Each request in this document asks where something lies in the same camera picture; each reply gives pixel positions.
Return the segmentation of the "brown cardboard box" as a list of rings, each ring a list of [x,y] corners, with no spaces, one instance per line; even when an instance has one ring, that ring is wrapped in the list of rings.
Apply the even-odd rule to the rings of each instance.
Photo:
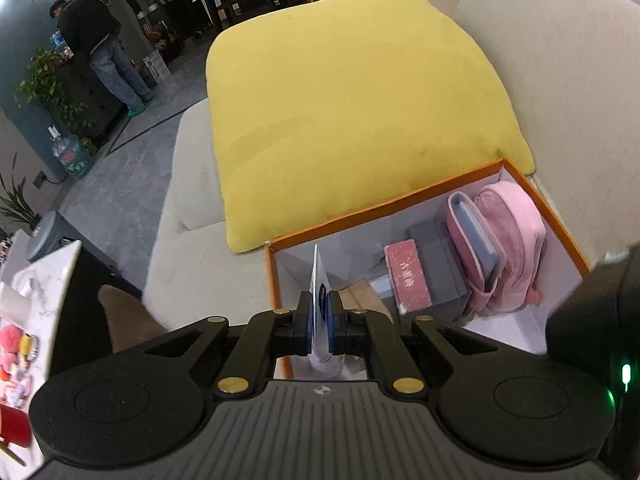
[[[390,322],[395,322],[393,313],[367,280],[359,280],[341,289],[338,294],[345,310],[368,310],[384,314]]]

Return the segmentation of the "dark box red top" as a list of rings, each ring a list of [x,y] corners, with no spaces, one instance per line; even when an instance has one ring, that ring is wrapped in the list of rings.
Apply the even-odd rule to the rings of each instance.
[[[414,240],[386,245],[384,255],[399,315],[430,308],[432,297]]]

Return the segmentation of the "orange storage box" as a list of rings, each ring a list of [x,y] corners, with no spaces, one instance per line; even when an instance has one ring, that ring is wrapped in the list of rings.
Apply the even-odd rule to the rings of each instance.
[[[362,359],[338,348],[331,297],[397,325],[427,315],[543,354],[548,317],[589,272],[547,202],[507,160],[280,237],[267,254],[274,306],[308,308],[305,350],[282,365],[297,380],[366,374]]]

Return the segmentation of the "grey box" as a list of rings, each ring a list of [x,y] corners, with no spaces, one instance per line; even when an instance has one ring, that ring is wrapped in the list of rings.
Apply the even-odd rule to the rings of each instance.
[[[445,222],[432,220],[415,224],[407,234],[418,248],[432,297],[432,306],[426,313],[449,322],[461,318],[471,289]]]

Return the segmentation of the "pink pouch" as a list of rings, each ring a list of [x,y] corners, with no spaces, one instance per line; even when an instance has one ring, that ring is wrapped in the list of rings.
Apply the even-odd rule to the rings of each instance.
[[[446,227],[471,289],[472,312],[509,313],[540,304],[535,282],[547,230],[516,183],[498,181],[446,203]]]

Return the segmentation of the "brown sock foot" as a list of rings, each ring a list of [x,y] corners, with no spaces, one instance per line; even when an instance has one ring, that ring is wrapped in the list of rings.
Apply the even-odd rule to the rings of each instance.
[[[104,310],[114,353],[134,348],[167,333],[166,328],[149,314],[142,302],[128,292],[103,285],[98,291],[98,300]]]

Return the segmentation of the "yellow cushion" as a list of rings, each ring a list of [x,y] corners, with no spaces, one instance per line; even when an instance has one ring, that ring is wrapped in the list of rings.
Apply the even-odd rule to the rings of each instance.
[[[215,39],[206,84],[237,254],[498,159],[535,169],[494,66],[426,0],[252,18]]]

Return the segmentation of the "marble coffee table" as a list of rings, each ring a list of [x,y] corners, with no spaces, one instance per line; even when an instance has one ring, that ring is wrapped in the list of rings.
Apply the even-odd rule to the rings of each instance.
[[[76,240],[17,271],[1,287],[1,298],[9,301],[1,310],[1,333],[15,349],[15,361],[1,374],[1,408],[18,411],[22,429],[32,399],[51,375],[58,324],[81,249]]]

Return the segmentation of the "yellow toy on table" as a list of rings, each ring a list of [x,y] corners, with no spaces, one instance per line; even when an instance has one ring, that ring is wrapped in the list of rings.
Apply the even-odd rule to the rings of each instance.
[[[34,362],[39,354],[39,339],[31,334],[24,333],[18,342],[18,354],[26,362]]]

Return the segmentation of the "pink plush toy on table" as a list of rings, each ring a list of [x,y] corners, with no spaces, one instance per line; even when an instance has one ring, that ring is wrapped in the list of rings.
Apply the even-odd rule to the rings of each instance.
[[[17,351],[20,348],[20,341],[23,331],[16,325],[9,324],[3,326],[0,333],[0,344],[2,356],[10,363],[17,359]]]

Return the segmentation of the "water bottle jug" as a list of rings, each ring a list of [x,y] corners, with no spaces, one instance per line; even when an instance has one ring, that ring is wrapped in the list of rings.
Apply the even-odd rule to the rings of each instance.
[[[80,143],[77,136],[63,136],[55,125],[50,125],[48,131],[52,140],[52,150],[55,158],[60,162],[68,175],[75,180],[81,180],[88,174],[92,166],[92,158]]]

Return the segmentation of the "red mug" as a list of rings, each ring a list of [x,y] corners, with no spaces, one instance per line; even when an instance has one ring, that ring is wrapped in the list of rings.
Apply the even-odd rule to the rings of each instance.
[[[30,428],[27,414],[18,408],[1,404],[0,436],[3,442],[28,448],[32,444],[32,428]]]

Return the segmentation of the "beige sofa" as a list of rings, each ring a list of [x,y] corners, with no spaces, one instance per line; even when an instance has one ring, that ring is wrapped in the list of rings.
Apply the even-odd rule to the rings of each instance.
[[[447,16],[494,66],[533,155],[535,169],[526,176],[552,203],[586,263],[634,244],[638,4],[460,0]],[[215,314],[247,322],[272,303],[262,246],[240,254],[228,246],[206,94],[180,119],[145,307],[171,330]]]

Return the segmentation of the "potted green plant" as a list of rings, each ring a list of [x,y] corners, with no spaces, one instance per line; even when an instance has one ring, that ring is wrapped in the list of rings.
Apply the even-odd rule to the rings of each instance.
[[[51,48],[35,50],[25,78],[14,87],[14,101],[18,106],[38,103],[76,136],[88,136],[94,121],[87,117],[88,104],[70,95],[58,73],[62,61],[62,56]]]

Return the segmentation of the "standing person in background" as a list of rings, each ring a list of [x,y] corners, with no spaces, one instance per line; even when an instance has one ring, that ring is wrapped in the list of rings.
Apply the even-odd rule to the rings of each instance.
[[[120,47],[122,24],[100,0],[55,0],[50,18],[58,21],[66,44],[84,58],[111,94],[136,117],[146,110],[153,92]]]

